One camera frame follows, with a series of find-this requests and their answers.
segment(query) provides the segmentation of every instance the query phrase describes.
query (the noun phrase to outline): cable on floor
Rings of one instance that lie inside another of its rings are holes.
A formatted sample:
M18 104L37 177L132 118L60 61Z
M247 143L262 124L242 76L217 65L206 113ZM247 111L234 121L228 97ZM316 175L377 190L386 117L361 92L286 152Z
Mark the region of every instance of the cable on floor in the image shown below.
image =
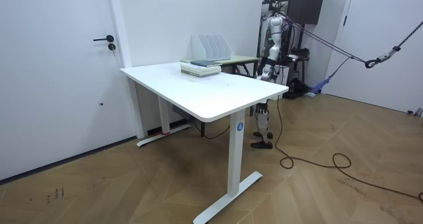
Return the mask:
M278 142L279 142L279 139L280 139L280 137L281 137L281 135L282 135L282 132L283 132L283 130L284 130L284 125L283 125L283 123L282 123L282 116L281 116L281 114L280 114L280 109L279 109L279 99L278 99L278 113L279 113L279 119L280 119L281 129L280 129L280 134L279 134L279 137L278 137L278 139L276 140L275 147L276 147L276 149L277 149L277 150L279 150L280 152L282 152L282 153L286 156L286 157L284 157L284 158L282 158L282 159L280 160L280 165L281 165L282 167L284 167L284 168L286 168L286 169L291 169L291 168L293 168L293 161L294 161L294 160L298 160L298 161L304 161L304 162L309 163L309 164L312 164L312 165L316 165L316 166L318 166L318 167L323 167L323 168L336 168L337 170L339 170L339 172L341 172L342 174L344 174L345 176L347 176L347 177L349 177L349 178L352 178L352 179L353 179L353 180L355 180L355 181L361 182L361 183L363 183L363 184L367 184L367 185L372 186L372 187L375 187L375 188L379 188L379 189L382 189L382 190L386 190L386 191L394 192L394 193L396 193L396 194L400 194L400 195L403 195L403 196L407 196L407 197L409 197L409 198L414 198L414 199L417 199L417 200L419 200L419 201L423 204L423 192L421 192L421 193L419 193L417 196L415 196L415 195L412 195L412 194L407 194L407 193L400 192L400 191L397 191L397 190L392 190L392 189L390 189L390 188L382 187L382 186L379 186L379 185L376 185L376 184L371 184L371 183L369 183L369 182L366 182L366 181L360 180L360 179L358 179L358 178L355 178L355 177L353 177L353 176L351 176L351 175L349 175L349 174L345 173L342 169L345 169L345 168L350 168L350 167L351 167L351 165L352 165L352 162L351 162L350 158L349 158L348 156L346 156L345 154L342 154L342 153L335 153L335 154L333 154L333 156L332 156L332 163L333 163L333 165L321 165L321 164L318 164L318 163L314 163L314 162L312 162L312 161L308 161L308 160L306 160L306 159L302 159L302 158L298 158L298 157L291 157L291 156L289 156L287 153L285 153L284 151L282 151L282 150L278 147ZM335 157L337 157L337 156L344 157L344 158L348 161L348 165L346 165L346 166L339 166L339 165L337 165L337 164L336 164L336 161L335 161ZM284 161L284 160L290 160L290 161L291 161L291 165L290 165L290 166L286 166L286 165L284 165L284 164L283 164L283 161Z
M196 121L194 121L194 125L196 126L197 130L198 130L199 132L201 132L201 130L200 130L200 129L198 128L198 126L197 126ZM227 128L226 128L226 130L225 130L225 131L223 131L222 133L220 133L219 135L215 135L215 136L213 136L213 137L208 137L208 136L204 135L204 137L205 137L205 138L207 138L207 139L215 139L215 138L218 138L219 136L221 136L221 135L223 135L225 132L227 132L227 130L229 130L229 128L230 128L230 127L231 127L231 126L227 127Z

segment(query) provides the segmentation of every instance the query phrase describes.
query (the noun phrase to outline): baseboard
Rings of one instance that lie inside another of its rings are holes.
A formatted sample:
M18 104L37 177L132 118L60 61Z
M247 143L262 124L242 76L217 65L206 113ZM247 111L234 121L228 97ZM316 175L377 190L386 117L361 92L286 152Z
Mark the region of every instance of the baseboard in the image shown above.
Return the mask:
M97 149L93 149L93 150L91 150L91 151L87 151L87 152L81 153L81 154L79 154L79 155L74 155L74 156L72 156L72 157L66 158L66 159L61 160L61 161L56 161L56 162L54 162L54 163L51 163L51 164L48 164L48 165L44 165L44 166L39 167L39 168L35 168L35 169L33 169L33 170L26 171L26 172L24 172L24 173L22 173L22 174L17 174L17 175L14 175L14 176L12 176L12 177L5 178L5 179L3 179L3 180L0 180L0 185L4 185L4 184L6 184L6 183L9 183L9 182L12 182L12 181L15 181L15 180L21 179L21 178L25 178L25 177L30 176L30 175L33 175L33 174L37 174L37 173L39 173L39 172L42 172L42 171L45 171L45 170L48 170L48 169L51 169L51 168L57 167L57 166L59 166L59 165L63 165L63 164L65 164L65 163L68 163L68 162L74 161L74 160L76 160L76 159L80 159L80 158L82 158L82 157L86 157L86 156L88 156L88 155L93 155L93 154L98 153L98 152L100 152L100 151L104 151L104 150L106 150L106 149L110 149L110 148L112 148L112 147L115 147L115 146L117 146L117 145L121 145L121 144L123 144L123 143L129 142L129 141L132 141L132 140L134 140L134 139L137 139L137 137L133 136L133 137L130 137L130 138L127 138L127 139L123 139L123 140L121 140L121 141L117 141L117 142L111 143L110 145L105 145L105 146L103 146L103 147L99 147L99 148L97 148Z

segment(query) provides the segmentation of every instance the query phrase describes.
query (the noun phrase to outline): herringbone wood floor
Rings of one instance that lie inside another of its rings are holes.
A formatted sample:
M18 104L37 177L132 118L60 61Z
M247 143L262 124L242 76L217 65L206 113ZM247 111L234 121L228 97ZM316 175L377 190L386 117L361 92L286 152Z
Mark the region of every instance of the herringbone wood floor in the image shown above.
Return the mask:
M347 172L411 194L423 191L423 119L328 95L283 101L280 147L331 164L348 155ZM276 103L271 130L280 129ZM229 119L207 125L209 135ZM264 176L210 223L423 223L418 200L388 193L336 170L279 165L277 150L249 147L246 118L242 177ZM0 186L0 223L182 224L225 193L229 132L215 140L195 128L137 148L136 141Z

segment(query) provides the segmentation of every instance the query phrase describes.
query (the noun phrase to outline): white file organizer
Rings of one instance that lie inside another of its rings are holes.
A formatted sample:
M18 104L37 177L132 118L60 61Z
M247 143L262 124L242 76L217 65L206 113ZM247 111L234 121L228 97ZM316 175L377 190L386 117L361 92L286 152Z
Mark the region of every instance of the white file organizer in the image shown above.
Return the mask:
M223 36L192 35L191 49L193 59L206 59L210 61L231 59L231 48Z

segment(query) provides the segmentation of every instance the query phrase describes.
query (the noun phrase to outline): white door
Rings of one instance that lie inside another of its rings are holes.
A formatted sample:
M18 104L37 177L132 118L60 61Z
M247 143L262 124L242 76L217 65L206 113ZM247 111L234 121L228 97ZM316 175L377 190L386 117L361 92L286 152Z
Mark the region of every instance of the white door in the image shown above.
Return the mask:
M352 0L339 46L364 60L397 46L423 20L423 0ZM347 62L326 93L406 112L423 108L423 28L389 61ZM346 57L337 54L330 71Z
M135 135L118 50L93 42L116 37L108 0L0 0L0 17L0 180Z

